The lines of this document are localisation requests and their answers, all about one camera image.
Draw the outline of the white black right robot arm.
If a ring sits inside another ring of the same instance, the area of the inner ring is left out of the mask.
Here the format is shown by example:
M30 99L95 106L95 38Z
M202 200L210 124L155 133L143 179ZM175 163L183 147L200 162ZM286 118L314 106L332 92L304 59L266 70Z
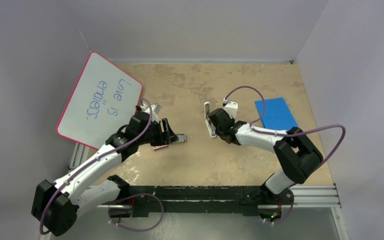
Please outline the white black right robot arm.
M251 146L274 153L281 169L272 174L262 185L260 196L268 204L280 198L281 192L294 184L303 184L322 163L323 155L298 127L282 130L257 128L254 131L245 121L235 121L222 108L207 115L215 128L215 134L228 144Z

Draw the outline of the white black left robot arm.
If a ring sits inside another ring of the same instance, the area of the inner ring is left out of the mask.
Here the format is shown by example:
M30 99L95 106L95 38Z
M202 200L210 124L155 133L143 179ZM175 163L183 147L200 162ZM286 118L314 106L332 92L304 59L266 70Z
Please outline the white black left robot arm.
M170 145L179 140L168 120L153 111L137 112L121 126L91 158L75 170L54 180L41 181L34 193L31 214L39 221L39 233L64 234L82 209L80 197L109 169L135 154L141 145Z

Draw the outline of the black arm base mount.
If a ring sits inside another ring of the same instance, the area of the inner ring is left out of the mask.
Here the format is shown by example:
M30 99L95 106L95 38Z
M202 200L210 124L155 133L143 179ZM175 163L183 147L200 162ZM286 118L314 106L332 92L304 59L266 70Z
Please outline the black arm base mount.
M152 186L133 185L117 192L111 203L132 207L134 217L150 213L241 214L270 217L269 210L292 203L293 193L285 189L276 196L264 196L259 185L242 186Z

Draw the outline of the red white staple box sleeve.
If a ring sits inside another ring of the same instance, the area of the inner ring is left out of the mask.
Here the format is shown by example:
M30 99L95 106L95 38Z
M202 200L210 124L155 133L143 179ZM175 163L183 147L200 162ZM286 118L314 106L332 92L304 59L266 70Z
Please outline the red white staple box sleeve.
M160 146L153 146L152 149L153 149L154 151L157 151L157 150L165 149L165 148L167 148L167 147L168 147L168 145L160 145Z

